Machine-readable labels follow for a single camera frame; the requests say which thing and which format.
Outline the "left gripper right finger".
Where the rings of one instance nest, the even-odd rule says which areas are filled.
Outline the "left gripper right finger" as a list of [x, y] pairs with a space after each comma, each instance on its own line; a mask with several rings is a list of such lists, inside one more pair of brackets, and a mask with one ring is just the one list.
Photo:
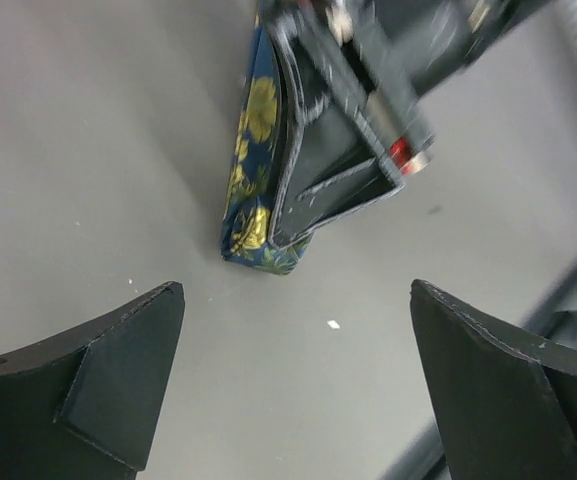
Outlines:
[[577, 350], [422, 280], [414, 335], [454, 479], [577, 479]]

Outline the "blue yellow floral tie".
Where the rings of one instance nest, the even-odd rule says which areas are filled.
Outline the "blue yellow floral tie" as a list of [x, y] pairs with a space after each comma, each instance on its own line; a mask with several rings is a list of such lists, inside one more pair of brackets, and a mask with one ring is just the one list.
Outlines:
[[231, 161], [220, 231], [224, 260], [274, 275], [288, 275], [311, 238], [278, 248], [269, 241], [279, 160], [284, 146], [282, 80], [271, 40], [260, 21], [254, 24], [249, 70]]

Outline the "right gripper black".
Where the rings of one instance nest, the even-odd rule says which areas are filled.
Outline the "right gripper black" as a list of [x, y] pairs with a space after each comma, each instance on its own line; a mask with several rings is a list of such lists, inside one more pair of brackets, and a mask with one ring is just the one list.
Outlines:
[[538, 1], [265, 1], [283, 107], [269, 241], [286, 248], [388, 198], [433, 141], [420, 100]]

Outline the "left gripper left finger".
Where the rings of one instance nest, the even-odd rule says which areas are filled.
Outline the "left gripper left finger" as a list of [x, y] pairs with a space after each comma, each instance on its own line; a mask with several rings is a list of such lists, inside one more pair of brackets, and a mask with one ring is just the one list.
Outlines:
[[0, 354], [0, 479], [134, 479], [176, 355], [184, 289], [167, 282]]

